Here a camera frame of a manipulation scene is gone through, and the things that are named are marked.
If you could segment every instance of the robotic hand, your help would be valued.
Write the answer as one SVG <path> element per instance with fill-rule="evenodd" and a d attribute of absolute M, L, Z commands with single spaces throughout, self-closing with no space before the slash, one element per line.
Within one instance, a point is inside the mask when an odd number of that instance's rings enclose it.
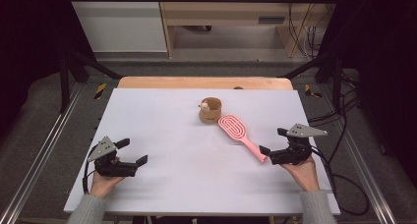
<path fill-rule="evenodd" d="M 310 128 L 301 124 L 294 125 L 290 130 L 278 128 L 278 134 L 288 138 L 289 146 L 282 150 L 270 151 L 260 145 L 261 154 L 270 158 L 275 164 L 293 164 L 305 161 L 312 154 L 309 137 L 327 136 L 328 132 Z"/>
<path fill-rule="evenodd" d="M 135 177 L 138 168 L 148 163 L 147 155 L 136 160 L 135 163 L 121 162 L 116 158 L 116 149 L 120 149 L 129 143 L 129 139 L 113 143 L 109 137 L 104 137 L 91 149 L 83 177 L 83 188 L 86 194 L 89 192 L 87 180 L 90 162 L 94 161 L 95 171 L 104 177 Z"/>

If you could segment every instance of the human hand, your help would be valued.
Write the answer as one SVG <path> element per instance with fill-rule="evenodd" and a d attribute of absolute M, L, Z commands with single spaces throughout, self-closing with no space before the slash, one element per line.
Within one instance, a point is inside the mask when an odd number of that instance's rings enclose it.
<path fill-rule="evenodd" d="M 97 171 L 93 173 L 91 191 L 93 196 L 105 198 L 124 177 L 103 177 Z"/>
<path fill-rule="evenodd" d="M 316 162 L 310 155 L 305 161 L 297 165 L 281 164 L 294 178 L 295 182 L 305 192 L 317 192 L 320 190 L 319 180 L 317 178 Z"/>

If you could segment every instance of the white tabletop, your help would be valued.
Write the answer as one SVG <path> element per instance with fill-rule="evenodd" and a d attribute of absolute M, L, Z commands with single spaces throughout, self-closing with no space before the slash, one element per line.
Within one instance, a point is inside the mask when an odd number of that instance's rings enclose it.
<path fill-rule="evenodd" d="M 135 162 L 147 154 L 149 162 L 136 177 L 117 185 L 107 198 L 106 211 L 126 215 L 302 213 L 300 188 L 284 169 L 269 160 L 261 163 L 218 125 L 200 121 L 198 105 L 209 96 L 222 101 L 222 115 L 234 114 L 246 125 L 250 141 L 272 150 L 288 146 L 277 128 L 308 125 L 295 90 L 116 88 L 90 146 L 104 136 L 114 142 L 129 138 L 130 145 L 117 151 L 121 161 Z M 331 212 L 339 214 L 322 161 L 314 158 Z M 65 205 L 67 212 L 74 211 L 83 196 L 84 169 L 83 165 Z"/>

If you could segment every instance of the wooden cup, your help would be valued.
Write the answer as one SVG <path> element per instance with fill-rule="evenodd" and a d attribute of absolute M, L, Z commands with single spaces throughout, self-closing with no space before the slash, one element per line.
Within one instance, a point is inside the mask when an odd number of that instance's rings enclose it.
<path fill-rule="evenodd" d="M 207 97 L 202 100 L 202 103 L 208 104 L 209 110 L 200 108 L 199 117 L 200 120 L 205 124 L 215 124 L 221 117 L 221 101 L 215 97 Z"/>

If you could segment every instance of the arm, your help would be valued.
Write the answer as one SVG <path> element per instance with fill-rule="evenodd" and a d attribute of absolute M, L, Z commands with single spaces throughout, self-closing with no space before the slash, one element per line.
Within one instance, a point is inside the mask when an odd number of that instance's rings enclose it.
<path fill-rule="evenodd" d="M 303 223 L 336 223 L 328 206 L 328 196 L 320 191 L 316 162 L 313 157 L 310 156 L 306 161 L 297 165 L 282 164 L 281 166 L 303 189 L 300 193 L 303 204 Z"/>
<path fill-rule="evenodd" d="M 79 206 L 71 214 L 68 224 L 102 223 L 104 215 L 105 198 L 121 182 L 124 177 L 102 177 L 94 172 L 91 192 L 84 195 Z"/>

